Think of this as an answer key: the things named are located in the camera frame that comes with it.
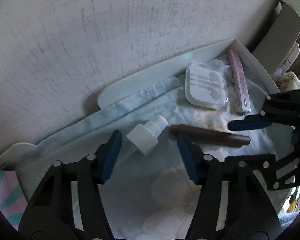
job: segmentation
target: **brown cylinder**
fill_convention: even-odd
[[[220,132],[185,124],[172,124],[170,126],[170,133],[173,135],[178,135],[181,131],[185,131],[188,135],[194,136],[209,144],[241,147],[242,145],[248,145],[251,141],[250,137],[245,135]]]

